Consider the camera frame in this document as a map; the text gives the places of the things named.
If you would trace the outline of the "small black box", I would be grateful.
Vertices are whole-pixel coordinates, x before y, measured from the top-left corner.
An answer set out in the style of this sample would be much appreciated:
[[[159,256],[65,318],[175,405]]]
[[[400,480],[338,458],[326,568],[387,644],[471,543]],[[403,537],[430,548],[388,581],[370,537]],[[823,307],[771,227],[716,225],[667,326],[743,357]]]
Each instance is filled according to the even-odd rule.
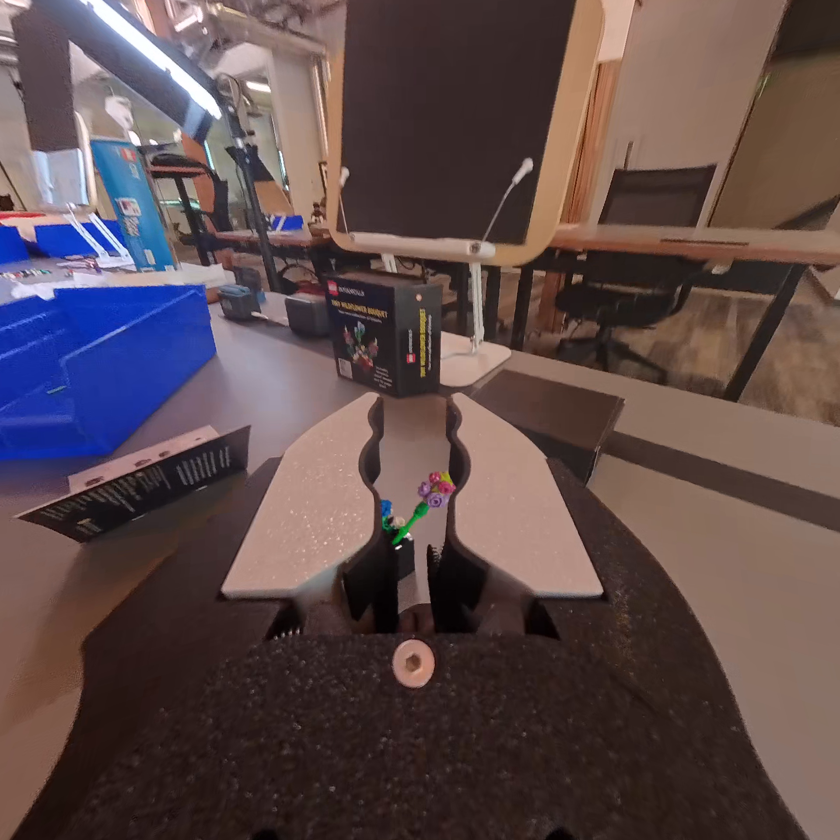
[[[328,306],[323,295],[299,292],[285,298],[289,329],[302,338],[326,338],[330,333]]]
[[[246,322],[261,320],[258,292],[241,285],[224,285],[216,289],[217,302],[223,316],[230,321]]]

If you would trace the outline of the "flat black box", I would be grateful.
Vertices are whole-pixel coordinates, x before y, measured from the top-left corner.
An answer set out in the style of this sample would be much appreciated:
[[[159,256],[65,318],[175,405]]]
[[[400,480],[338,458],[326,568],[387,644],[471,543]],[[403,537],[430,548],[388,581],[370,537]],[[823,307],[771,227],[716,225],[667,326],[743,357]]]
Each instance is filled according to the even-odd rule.
[[[620,396],[504,370],[471,398],[562,461],[583,484],[592,478],[623,412]]]

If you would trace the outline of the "black desk lamp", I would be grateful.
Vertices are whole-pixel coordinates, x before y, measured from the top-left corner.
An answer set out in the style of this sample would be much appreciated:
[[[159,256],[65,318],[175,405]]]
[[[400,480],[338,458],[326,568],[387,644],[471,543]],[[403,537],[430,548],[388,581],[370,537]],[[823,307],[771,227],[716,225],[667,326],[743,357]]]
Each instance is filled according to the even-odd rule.
[[[204,142],[223,120],[234,143],[234,162],[246,189],[269,288],[280,291],[266,217],[256,190],[254,157],[235,107],[207,73],[158,38],[119,2],[29,2],[12,18],[17,68],[24,90],[33,153],[53,163],[80,153],[74,117],[70,45],[174,121],[195,142]]]

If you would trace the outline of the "instruction booklet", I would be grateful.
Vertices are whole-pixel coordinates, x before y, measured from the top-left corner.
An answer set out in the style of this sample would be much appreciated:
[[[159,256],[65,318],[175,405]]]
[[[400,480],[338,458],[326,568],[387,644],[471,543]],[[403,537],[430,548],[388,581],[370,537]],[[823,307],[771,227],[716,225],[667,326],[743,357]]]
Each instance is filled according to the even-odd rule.
[[[16,519],[87,543],[246,469],[251,426],[210,426],[80,474],[71,493]]]

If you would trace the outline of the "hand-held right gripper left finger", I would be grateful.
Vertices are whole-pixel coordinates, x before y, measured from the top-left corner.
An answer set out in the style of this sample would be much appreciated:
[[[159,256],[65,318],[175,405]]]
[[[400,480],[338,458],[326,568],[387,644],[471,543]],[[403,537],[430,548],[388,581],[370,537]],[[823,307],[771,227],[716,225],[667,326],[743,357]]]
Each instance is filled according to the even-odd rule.
[[[383,410],[364,393],[287,448],[222,583],[226,599],[292,601],[307,613],[345,598],[352,617],[372,609],[387,576],[373,488]]]

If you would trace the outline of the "blue storage bin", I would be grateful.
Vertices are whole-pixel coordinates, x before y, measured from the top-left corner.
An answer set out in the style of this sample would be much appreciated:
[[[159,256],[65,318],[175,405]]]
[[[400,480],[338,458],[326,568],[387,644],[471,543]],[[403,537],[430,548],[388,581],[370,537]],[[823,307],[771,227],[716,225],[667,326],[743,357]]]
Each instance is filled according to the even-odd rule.
[[[108,455],[216,354],[201,286],[57,289],[1,307],[1,460]]]
[[[36,213],[1,213],[1,225],[15,228],[27,248],[34,254],[53,259],[92,258],[98,251],[89,239],[96,241],[108,256],[128,252],[123,232],[118,222],[102,220],[99,215],[77,216],[77,222],[86,231],[83,236],[73,224],[61,215]]]

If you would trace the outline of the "blue printed carton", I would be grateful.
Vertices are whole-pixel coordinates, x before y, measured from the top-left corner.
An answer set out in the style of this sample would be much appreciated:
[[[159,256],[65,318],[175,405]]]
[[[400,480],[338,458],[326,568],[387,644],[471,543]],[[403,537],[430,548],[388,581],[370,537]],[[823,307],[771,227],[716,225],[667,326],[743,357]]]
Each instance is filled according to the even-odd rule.
[[[175,271],[175,259],[140,152],[123,140],[94,139],[90,148],[135,268]]]

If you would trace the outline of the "grey desk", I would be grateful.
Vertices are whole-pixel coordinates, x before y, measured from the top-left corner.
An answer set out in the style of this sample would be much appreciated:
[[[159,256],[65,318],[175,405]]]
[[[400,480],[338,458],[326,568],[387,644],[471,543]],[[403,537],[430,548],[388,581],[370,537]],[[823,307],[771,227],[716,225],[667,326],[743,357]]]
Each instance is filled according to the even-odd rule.
[[[217,356],[119,450],[195,427],[252,426],[251,465],[280,455],[361,389],[327,343],[211,307]],[[621,396],[621,443],[767,479],[781,495],[838,503],[838,429],[588,371],[525,353],[508,366]],[[80,647],[214,502],[185,500],[116,563],[88,560],[16,514],[61,496],[86,460],[2,464],[2,838],[15,835],[65,745],[81,691]],[[589,488],[662,564],[726,671],[764,768],[810,838],[838,838],[838,523],[764,507],[625,460],[610,444]]]

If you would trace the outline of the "green stem toy flower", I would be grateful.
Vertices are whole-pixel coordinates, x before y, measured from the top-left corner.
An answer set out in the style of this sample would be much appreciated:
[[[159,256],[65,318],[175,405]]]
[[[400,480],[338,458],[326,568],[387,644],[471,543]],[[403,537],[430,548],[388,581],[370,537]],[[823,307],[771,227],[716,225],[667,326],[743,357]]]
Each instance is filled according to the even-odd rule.
[[[446,508],[455,491],[456,485],[451,475],[447,471],[436,471],[429,474],[417,489],[418,503],[409,518],[396,515],[393,504],[389,500],[381,500],[381,525],[390,545],[393,548],[399,547],[412,535],[413,527],[430,511]]]

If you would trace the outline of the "black product box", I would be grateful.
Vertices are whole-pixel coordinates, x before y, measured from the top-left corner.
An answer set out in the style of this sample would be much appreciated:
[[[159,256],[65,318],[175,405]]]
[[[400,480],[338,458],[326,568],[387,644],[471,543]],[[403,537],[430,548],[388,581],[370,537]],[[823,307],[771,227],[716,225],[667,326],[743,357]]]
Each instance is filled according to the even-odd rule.
[[[440,286],[377,269],[330,272],[322,285],[339,377],[393,397],[438,392]]]

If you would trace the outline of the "black office chair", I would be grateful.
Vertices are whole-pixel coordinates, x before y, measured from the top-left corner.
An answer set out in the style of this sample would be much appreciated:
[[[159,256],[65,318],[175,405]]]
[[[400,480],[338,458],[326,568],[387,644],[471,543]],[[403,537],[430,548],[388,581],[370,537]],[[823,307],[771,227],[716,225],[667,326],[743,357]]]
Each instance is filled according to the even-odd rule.
[[[600,224],[697,226],[718,166],[673,170],[615,170]],[[615,336],[617,329],[649,329],[678,313],[702,273],[702,264],[682,256],[587,252],[579,282],[566,283],[555,307],[579,326],[597,326],[591,338],[563,339],[555,357],[581,364],[593,358],[605,372],[610,361],[633,362],[656,373],[666,384],[668,373]]]

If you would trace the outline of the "wooden background desk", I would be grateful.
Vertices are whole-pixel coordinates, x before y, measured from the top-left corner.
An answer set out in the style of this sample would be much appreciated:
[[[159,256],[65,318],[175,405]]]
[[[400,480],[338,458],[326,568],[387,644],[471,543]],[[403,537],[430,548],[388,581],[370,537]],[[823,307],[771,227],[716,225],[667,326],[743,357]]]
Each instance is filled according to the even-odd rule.
[[[805,271],[812,266],[833,269],[839,264],[839,236],[830,230],[562,224],[538,257],[518,266],[510,344],[513,350],[522,349],[526,336],[534,271],[580,274],[581,270],[572,266],[563,268],[560,255],[592,250],[685,257],[727,268],[750,261],[789,267],[723,393],[723,399],[732,403],[740,399],[756,371]]]

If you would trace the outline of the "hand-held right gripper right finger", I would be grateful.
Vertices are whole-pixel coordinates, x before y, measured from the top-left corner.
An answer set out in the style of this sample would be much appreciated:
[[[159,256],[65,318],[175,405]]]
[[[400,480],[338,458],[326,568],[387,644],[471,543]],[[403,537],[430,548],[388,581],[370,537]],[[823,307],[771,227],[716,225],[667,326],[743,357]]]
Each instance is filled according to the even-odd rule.
[[[447,598],[470,611],[495,600],[601,599],[603,584],[543,452],[467,395],[451,396],[447,409],[456,484]]]

